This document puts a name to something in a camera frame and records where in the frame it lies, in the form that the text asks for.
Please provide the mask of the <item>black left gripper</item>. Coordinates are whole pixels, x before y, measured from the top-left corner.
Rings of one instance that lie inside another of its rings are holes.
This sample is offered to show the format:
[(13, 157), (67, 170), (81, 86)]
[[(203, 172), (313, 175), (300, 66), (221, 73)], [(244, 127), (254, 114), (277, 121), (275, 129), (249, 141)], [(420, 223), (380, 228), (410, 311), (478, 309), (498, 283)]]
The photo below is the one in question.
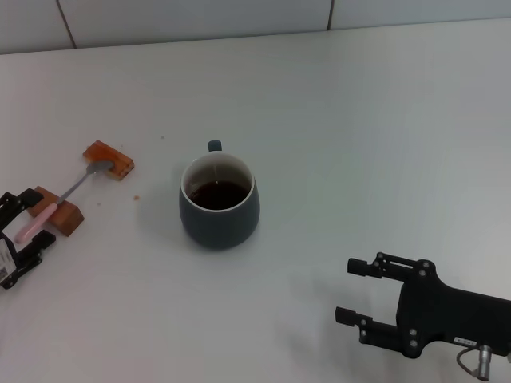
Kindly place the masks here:
[[(43, 194), (27, 188), (19, 195), (6, 192), (0, 199), (0, 230), (3, 231), (24, 210), (35, 207)], [(16, 251), (13, 242), (1, 233), (1, 287), (11, 288), (17, 281), (42, 262), (42, 253), (56, 241), (55, 235), (41, 231), (31, 242)]]

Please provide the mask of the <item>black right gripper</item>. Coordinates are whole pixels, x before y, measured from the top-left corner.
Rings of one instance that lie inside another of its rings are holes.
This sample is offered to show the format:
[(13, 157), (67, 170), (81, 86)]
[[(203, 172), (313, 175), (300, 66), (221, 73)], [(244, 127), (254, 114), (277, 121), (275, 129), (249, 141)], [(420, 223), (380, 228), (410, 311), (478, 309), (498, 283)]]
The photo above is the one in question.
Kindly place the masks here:
[(359, 328), (359, 341), (405, 357), (419, 357), (432, 342), (476, 347), (487, 345), (498, 356), (510, 353), (510, 301), (446, 285), (436, 267), (379, 252), (372, 263), (350, 258), (347, 272), (403, 282), (397, 326), (342, 307), (335, 321)]

